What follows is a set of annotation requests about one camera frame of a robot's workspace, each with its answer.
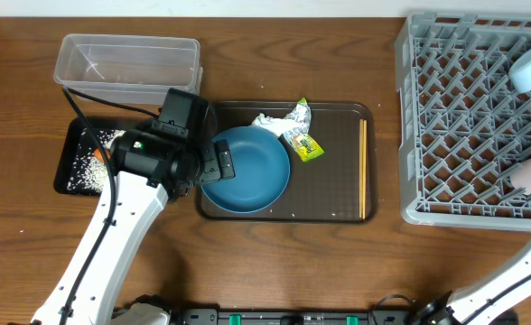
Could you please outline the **white tissue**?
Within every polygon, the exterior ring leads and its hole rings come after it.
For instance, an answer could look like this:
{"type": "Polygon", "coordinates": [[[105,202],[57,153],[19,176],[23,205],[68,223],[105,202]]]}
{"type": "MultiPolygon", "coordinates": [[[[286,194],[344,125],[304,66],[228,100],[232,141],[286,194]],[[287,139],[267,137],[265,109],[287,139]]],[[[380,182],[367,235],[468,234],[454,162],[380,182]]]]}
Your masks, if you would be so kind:
{"type": "Polygon", "coordinates": [[[274,118],[260,113],[251,125],[264,129],[275,137],[280,137],[283,133],[292,130],[295,127],[295,122],[291,119],[274,118]]]}

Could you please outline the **orange carrot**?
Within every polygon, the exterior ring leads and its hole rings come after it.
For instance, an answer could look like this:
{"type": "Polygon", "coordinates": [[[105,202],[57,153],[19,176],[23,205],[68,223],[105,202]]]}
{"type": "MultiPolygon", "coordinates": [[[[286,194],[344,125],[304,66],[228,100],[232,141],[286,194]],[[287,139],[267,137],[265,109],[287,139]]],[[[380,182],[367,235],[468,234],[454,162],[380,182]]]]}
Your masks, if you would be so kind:
{"type": "Polygon", "coordinates": [[[93,155],[94,155],[94,157],[95,157],[98,161],[100,161],[101,163],[104,163],[104,162],[105,162],[105,160],[104,160],[104,158],[103,158],[101,152],[99,151],[99,149],[96,149],[96,150],[94,151],[93,155]]]}

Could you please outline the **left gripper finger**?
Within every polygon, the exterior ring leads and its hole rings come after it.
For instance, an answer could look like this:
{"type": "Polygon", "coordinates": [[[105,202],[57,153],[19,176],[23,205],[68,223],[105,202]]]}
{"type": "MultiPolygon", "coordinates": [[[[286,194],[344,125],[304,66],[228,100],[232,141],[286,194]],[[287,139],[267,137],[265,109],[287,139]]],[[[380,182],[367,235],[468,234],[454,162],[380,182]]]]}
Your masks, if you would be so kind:
{"type": "Polygon", "coordinates": [[[227,140],[218,140],[215,150],[219,164],[220,178],[232,179],[235,177],[235,169],[227,140]]]}
{"type": "Polygon", "coordinates": [[[202,159],[202,173],[199,184],[206,184],[218,181],[221,177],[218,156],[214,143],[206,143],[200,149],[202,159]]]}

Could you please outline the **pile of white rice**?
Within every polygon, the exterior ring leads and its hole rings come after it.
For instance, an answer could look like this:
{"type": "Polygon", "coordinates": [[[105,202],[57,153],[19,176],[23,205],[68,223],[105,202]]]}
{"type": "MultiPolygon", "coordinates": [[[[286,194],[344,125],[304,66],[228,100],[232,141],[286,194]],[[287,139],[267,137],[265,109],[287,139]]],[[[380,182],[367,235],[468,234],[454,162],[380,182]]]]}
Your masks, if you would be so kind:
{"type": "Polygon", "coordinates": [[[98,149],[84,128],[73,151],[70,174],[65,182],[69,194],[98,196],[108,185],[107,168],[93,153],[98,149]]]}

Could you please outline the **dark blue plate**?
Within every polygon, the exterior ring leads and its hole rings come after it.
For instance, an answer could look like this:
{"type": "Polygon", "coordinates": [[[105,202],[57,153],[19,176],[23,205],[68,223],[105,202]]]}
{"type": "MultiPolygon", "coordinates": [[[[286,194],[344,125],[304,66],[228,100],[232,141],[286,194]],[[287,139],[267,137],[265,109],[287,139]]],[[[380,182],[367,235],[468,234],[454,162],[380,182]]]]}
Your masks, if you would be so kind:
{"type": "Polygon", "coordinates": [[[277,137],[254,126],[238,126],[216,135],[225,140],[235,177],[201,187],[218,207],[233,213],[253,213],[279,199],[291,173],[287,151],[277,137]]]}

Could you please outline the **wooden chopstick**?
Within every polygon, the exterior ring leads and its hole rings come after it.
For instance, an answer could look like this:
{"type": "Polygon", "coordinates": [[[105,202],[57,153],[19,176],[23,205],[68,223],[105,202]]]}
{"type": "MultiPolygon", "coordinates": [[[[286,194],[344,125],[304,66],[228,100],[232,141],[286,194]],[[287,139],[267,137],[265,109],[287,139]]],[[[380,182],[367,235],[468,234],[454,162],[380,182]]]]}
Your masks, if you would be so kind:
{"type": "Polygon", "coordinates": [[[366,219],[367,213],[367,147],[368,147],[368,127],[366,120],[360,120],[360,162],[361,162],[361,184],[360,184],[360,203],[361,203],[361,217],[366,219]]]}
{"type": "Polygon", "coordinates": [[[361,208],[361,203],[360,203],[360,199],[361,199],[361,197],[360,197],[360,184],[361,184],[361,174],[360,174],[360,169],[361,169],[361,162],[360,162],[360,146],[361,146],[361,144],[360,144],[360,129],[361,128],[360,128],[360,120],[359,120],[359,215],[360,215],[360,219],[362,219],[361,212],[360,212],[360,208],[361,208]]]}

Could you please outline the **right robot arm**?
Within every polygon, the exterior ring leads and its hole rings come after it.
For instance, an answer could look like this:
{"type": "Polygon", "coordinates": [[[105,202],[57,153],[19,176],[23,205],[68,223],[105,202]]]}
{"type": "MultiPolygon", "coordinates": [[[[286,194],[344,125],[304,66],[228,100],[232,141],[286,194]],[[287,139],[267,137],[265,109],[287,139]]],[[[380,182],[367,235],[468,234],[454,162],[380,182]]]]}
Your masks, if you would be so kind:
{"type": "Polygon", "coordinates": [[[481,281],[448,292],[408,317],[408,324],[490,324],[531,296],[531,240],[481,281]]]}

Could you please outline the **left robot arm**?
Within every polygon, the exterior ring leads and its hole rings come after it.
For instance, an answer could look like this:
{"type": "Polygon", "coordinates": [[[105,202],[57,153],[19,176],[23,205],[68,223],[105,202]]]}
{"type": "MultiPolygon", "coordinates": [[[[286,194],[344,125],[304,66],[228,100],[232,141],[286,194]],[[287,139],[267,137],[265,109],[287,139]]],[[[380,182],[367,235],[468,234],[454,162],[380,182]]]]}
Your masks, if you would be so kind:
{"type": "Polygon", "coordinates": [[[69,266],[34,324],[108,324],[144,235],[182,190],[234,177],[228,142],[155,121],[106,157],[108,183],[69,266]]]}

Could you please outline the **silver green snack wrapper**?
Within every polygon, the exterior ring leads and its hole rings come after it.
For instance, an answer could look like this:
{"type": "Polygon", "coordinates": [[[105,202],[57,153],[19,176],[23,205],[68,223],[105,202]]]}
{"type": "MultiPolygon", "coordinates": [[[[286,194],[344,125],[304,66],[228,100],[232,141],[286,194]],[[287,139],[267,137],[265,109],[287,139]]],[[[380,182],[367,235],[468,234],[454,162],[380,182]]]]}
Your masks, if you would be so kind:
{"type": "Polygon", "coordinates": [[[309,135],[312,111],[305,97],[297,102],[284,120],[290,122],[290,128],[283,133],[283,137],[303,162],[309,162],[324,154],[321,146],[309,135]]]}

